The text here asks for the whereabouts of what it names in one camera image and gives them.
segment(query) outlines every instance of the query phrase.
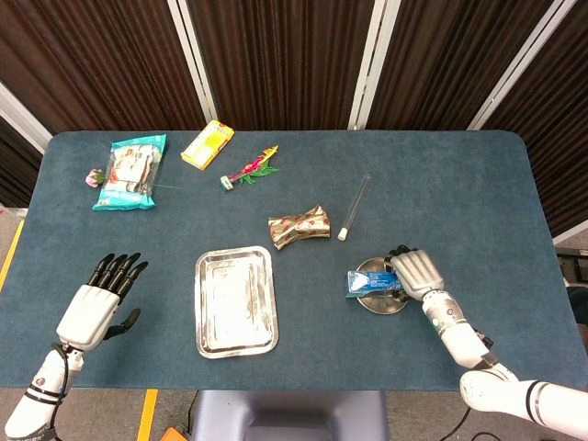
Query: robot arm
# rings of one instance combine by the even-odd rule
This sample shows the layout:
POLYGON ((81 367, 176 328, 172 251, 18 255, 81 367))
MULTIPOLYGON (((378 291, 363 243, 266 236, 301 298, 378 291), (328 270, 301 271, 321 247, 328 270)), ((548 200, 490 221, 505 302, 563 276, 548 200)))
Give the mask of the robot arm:
POLYGON ((60 342, 53 345, 6 423, 8 441, 59 439, 55 416, 82 370, 84 352, 126 333, 139 318, 141 311, 133 310, 122 324, 110 326, 119 304, 148 265, 143 262, 130 269, 139 257, 139 253, 116 259, 113 254, 107 255, 88 283, 77 290, 57 327, 60 342))
POLYGON ((449 354, 460 366, 473 369, 459 383, 472 409, 501 412, 588 440, 588 393, 545 381, 518 381, 499 363, 468 323, 458 303, 443 290, 429 255, 399 246, 390 260, 406 293, 423 303, 423 312, 449 354))

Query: table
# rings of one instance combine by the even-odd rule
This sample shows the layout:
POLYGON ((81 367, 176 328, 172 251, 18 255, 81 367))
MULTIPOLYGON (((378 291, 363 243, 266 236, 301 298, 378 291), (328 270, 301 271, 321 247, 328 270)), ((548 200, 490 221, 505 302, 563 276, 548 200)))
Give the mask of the table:
POLYGON ((455 390, 462 369, 420 304, 378 316, 345 299, 346 271, 399 243, 430 253, 446 288, 519 378, 586 384, 588 363, 525 145, 513 133, 238 132, 201 172, 179 156, 196 132, 173 131, 153 193, 157 207, 93 212, 98 192, 84 182, 88 170, 106 164, 112 141, 143 134, 80 131, 51 141, 0 296, 0 386, 30 382, 102 256, 140 251, 150 266, 118 317, 139 307, 141 318, 85 356, 78 386, 455 390), (220 176, 273 144, 279 173, 222 189, 220 176), (334 236, 366 173, 372 187, 341 243, 334 236), (333 238, 276 250, 267 217, 317 203, 333 238), (247 245, 272 256, 279 342, 261 356, 205 359, 195 346, 195 262, 247 245))

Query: pink flower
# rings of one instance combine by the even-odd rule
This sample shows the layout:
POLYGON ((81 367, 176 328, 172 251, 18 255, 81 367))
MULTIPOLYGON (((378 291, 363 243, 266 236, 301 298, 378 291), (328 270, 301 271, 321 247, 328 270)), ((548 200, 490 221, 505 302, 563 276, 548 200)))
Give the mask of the pink flower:
POLYGON ((90 173, 88 173, 88 176, 85 177, 85 182, 89 186, 96 188, 102 185, 105 179, 106 177, 102 170, 100 170, 99 168, 93 168, 92 170, 90 170, 90 173))

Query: blue packet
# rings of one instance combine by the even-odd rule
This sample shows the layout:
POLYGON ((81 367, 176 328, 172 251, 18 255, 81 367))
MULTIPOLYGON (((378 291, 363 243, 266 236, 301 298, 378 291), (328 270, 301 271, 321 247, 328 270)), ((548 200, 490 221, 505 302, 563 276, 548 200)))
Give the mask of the blue packet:
POLYGON ((365 297, 377 291, 402 290, 402 284, 394 272, 347 271, 347 298, 365 297))
POLYGON ((165 135, 145 136, 113 142, 106 172, 94 211, 150 209, 153 182, 165 149, 165 135))

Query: crumpled wrapper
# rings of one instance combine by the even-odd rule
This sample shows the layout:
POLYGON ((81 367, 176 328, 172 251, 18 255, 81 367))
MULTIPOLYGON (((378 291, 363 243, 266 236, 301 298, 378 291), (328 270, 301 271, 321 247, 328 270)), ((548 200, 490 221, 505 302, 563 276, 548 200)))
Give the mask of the crumpled wrapper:
POLYGON ((331 223, 320 205, 298 216, 269 218, 269 235, 278 250, 289 243, 313 237, 331 237, 331 223))

